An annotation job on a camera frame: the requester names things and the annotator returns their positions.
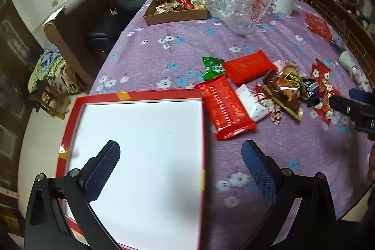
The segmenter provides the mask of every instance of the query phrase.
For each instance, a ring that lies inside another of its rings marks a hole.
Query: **red packet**
[[[316,59],[316,64],[312,65],[311,77],[314,78],[319,84],[319,92],[322,97],[320,103],[314,106],[317,114],[328,125],[331,124],[333,109],[329,105],[329,98],[331,95],[341,95],[330,83],[331,69],[324,65],[320,60]]]
[[[217,129],[218,140],[256,128],[224,75],[199,83],[194,88],[202,91],[203,102]]]
[[[269,70],[278,70],[262,50],[223,63],[228,77],[237,85],[257,78]]]
[[[329,31],[327,23],[324,19],[321,19],[311,13],[304,13],[305,21],[310,31],[319,34],[321,37],[325,38],[327,41],[331,42],[332,35]]]
[[[268,108],[270,111],[268,116],[272,122],[275,123],[275,125],[279,125],[283,114],[281,107],[266,96],[263,87],[259,84],[255,84],[252,94],[260,104]]]

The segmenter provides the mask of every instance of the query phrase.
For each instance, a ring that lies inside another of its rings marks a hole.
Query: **purple tablecloth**
[[[344,96],[355,88],[338,56],[326,40],[313,34],[304,23],[303,11],[316,13],[308,4],[295,2],[291,17],[270,8],[255,31],[247,36],[231,32],[217,18],[147,26],[143,14],[136,14],[121,36],[91,89],[91,94],[116,91],[193,88],[203,81],[202,56],[226,60],[263,50],[270,60],[293,60],[310,75],[316,58],[331,68],[330,82]],[[252,90],[254,83],[249,82]],[[372,144],[357,133],[347,117],[334,114],[327,126],[314,110],[304,105],[297,123],[284,113],[279,126],[264,118],[256,131],[217,141],[208,128],[207,217],[203,240],[208,249],[235,249],[258,227],[270,207],[259,192],[241,158],[241,145],[253,139],[262,151],[281,167],[298,175],[323,172],[331,188],[336,216],[341,217],[367,190],[368,155]],[[288,231],[298,205],[279,238]]]

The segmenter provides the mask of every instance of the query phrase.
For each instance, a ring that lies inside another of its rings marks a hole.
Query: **red frame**
[[[123,91],[118,93],[105,93],[101,95],[88,95],[84,97],[79,97],[76,99],[73,109],[67,125],[65,127],[65,132],[63,139],[61,141],[61,147],[59,150],[59,158],[57,160],[56,177],[63,177],[66,174],[66,169],[68,165],[69,151],[71,150],[71,144],[74,137],[74,132],[76,129],[76,124],[79,121],[81,110],[83,106],[87,104],[106,104],[106,103],[121,103],[124,101],[151,101],[151,100],[180,100],[180,99],[201,99],[202,93],[200,90],[151,90],[151,91]],[[205,180],[206,180],[206,148],[204,141],[204,112],[202,103],[202,123],[203,123],[203,164],[202,164],[202,195],[201,195],[201,224],[200,230],[202,230],[203,222],[203,206],[204,206],[204,196],[205,196]],[[65,215],[68,225],[79,234],[83,235],[80,228],[74,220]],[[201,234],[199,233],[198,250],[201,248]],[[126,248],[121,245],[122,249],[131,250],[131,248]]]

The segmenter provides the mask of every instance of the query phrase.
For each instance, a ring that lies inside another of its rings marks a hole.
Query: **blue gripper pad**
[[[282,179],[279,166],[253,140],[243,143],[241,154],[263,197],[275,203]]]
[[[120,159],[120,146],[108,141],[96,157],[92,157],[81,170],[79,184],[87,202],[98,199],[108,178]]]

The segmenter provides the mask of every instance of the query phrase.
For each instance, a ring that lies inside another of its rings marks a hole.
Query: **white board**
[[[201,228],[202,101],[84,106],[69,168],[81,169],[108,140],[121,157],[97,201],[96,215],[121,245],[197,250]],[[67,207],[66,214],[74,219]]]

